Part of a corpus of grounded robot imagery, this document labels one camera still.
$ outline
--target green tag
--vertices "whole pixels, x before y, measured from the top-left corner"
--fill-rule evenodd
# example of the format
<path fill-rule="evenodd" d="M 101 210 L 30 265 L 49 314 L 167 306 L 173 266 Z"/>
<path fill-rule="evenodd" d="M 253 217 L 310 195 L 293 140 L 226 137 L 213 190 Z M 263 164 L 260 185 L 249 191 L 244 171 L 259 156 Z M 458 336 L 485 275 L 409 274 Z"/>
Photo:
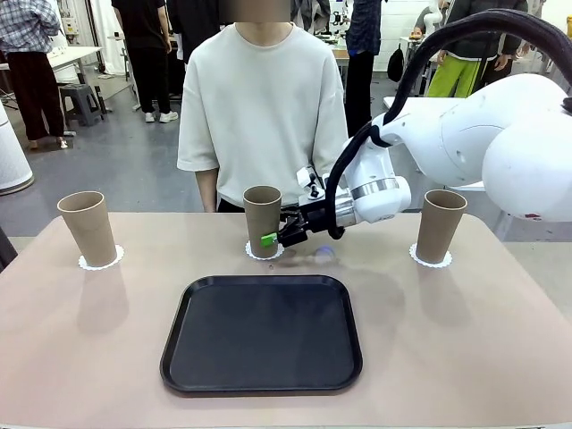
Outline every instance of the green tag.
<path fill-rule="evenodd" d="M 278 240 L 278 234 L 273 232 L 272 234 L 265 235 L 260 239 L 260 244 L 263 248 L 269 248 Z"/>

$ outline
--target white t-shirt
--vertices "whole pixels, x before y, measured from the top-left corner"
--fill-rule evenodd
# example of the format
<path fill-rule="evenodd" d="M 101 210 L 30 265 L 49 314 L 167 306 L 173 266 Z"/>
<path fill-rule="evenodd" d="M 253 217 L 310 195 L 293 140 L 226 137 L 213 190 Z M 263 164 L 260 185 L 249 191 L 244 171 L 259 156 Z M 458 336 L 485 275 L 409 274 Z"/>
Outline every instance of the white t-shirt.
<path fill-rule="evenodd" d="M 293 27 L 275 46 L 254 46 L 231 25 L 199 46 L 185 78 L 177 166 L 219 167 L 221 198 L 242 206 L 252 186 L 298 203 L 296 172 L 329 172 L 348 139 L 332 50 Z"/>

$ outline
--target green pants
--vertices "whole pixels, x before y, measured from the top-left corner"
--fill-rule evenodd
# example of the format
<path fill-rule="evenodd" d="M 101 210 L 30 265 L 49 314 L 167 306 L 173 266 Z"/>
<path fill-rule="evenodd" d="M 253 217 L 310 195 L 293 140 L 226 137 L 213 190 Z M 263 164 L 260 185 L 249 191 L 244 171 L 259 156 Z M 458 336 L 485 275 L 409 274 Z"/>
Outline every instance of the green pants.
<path fill-rule="evenodd" d="M 450 97 L 457 84 L 455 97 L 467 98 L 473 92 L 480 63 L 480 61 L 459 60 L 447 55 L 431 81 L 427 96 Z"/>

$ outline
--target backpack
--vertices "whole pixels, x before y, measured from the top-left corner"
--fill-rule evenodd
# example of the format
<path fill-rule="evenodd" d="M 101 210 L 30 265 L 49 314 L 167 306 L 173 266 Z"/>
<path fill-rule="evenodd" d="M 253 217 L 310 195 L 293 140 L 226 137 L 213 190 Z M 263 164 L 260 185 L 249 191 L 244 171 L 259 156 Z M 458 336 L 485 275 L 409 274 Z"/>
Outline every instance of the backpack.
<path fill-rule="evenodd" d="M 405 57 L 400 47 L 391 54 L 390 61 L 387 64 L 387 77 L 394 82 L 399 82 L 403 76 L 403 67 L 405 66 Z"/>

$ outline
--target black pants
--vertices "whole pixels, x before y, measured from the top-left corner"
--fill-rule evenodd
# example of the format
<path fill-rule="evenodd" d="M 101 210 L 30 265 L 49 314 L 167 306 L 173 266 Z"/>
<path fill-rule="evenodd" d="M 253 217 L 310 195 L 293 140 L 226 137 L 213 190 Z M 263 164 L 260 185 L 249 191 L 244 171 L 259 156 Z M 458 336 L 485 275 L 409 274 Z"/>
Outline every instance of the black pants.
<path fill-rule="evenodd" d="M 167 51 L 156 47 L 131 48 L 129 59 L 141 110 L 146 114 L 153 113 L 153 99 L 156 97 L 161 113 L 171 112 Z"/>
<path fill-rule="evenodd" d="M 512 73 L 512 64 L 514 63 L 513 60 L 509 60 L 509 63 L 507 64 L 507 66 L 504 69 L 502 69 L 501 71 L 495 71 L 494 70 L 494 64 L 495 63 L 496 63 L 496 60 L 493 60 L 493 61 L 489 61 L 488 64 L 486 64 L 486 68 L 484 69 L 483 78 L 476 85 L 474 92 L 478 91 L 479 89 L 483 89 L 487 85 L 491 85 L 492 83 L 494 83 L 498 80 L 504 79 Z"/>
<path fill-rule="evenodd" d="M 48 135 L 42 112 L 50 129 L 49 135 L 63 137 L 60 91 L 46 54 L 12 53 L 8 55 L 8 64 L 28 139 L 38 140 Z"/>
<path fill-rule="evenodd" d="M 217 213 L 244 213 L 244 208 L 235 206 L 234 204 L 229 203 L 225 199 L 221 199 L 221 202 L 218 205 Z"/>
<path fill-rule="evenodd" d="M 346 83 L 346 122 L 349 136 L 372 120 L 371 84 L 374 54 L 363 52 L 349 57 Z"/>

